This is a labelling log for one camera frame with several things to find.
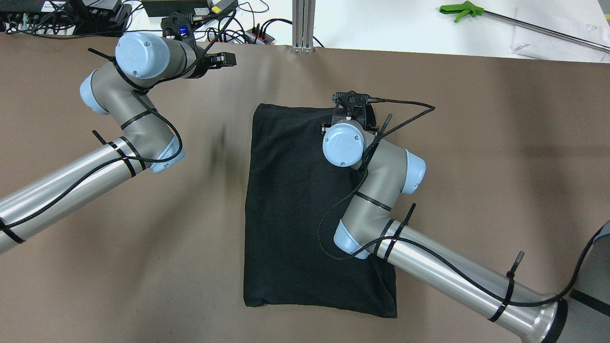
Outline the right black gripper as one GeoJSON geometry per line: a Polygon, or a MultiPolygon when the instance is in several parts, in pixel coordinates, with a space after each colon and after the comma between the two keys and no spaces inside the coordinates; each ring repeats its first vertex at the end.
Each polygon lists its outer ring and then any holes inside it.
{"type": "Polygon", "coordinates": [[[357,107],[355,111],[347,111],[343,107],[333,108],[329,121],[321,124],[321,135],[340,120],[353,120],[368,133],[378,135],[380,130],[373,107],[357,107]]]}

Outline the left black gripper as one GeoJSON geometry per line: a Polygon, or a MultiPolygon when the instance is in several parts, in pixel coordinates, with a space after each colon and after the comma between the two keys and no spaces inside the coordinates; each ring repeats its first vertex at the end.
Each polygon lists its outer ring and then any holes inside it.
{"type": "Polygon", "coordinates": [[[195,63],[193,78],[202,78],[209,70],[217,70],[223,67],[233,67],[237,65],[237,58],[234,53],[219,52],[203,54],[195,63]]]}

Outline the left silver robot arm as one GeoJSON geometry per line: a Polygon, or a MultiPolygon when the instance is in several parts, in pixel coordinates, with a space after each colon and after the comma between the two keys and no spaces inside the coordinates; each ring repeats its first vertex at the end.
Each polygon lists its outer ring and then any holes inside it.
{"type": "Polygon", "coordinates": [[[113,117],[122,134],[43,178],[2,198],[0,251],[8,252],[107,191],[150,170],[161,173],[185,156],[176,127],[148,97],[164,82],[203,77],[233,67],[234,53],[211,53],[193,39],[125,33],[113,56],[80,86],[92,111],[113,117]]]}

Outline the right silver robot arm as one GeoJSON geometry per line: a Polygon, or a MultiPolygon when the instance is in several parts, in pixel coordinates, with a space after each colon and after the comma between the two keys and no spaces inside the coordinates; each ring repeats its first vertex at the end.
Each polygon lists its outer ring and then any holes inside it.
{"type": "Polygon", "coordinates": [[[588,240],[567,286],[540,294],[515,281],[520,252],[504,275],[392,219],[399,194],[412,194],[426,163],[409,150],[372,134],[351,117],[324,130],[324,157],[364,172],[349,194],[334,243],[349,258],[377,256],[501,326],[523,343],[609,341],[609,224],[588,240]]]}

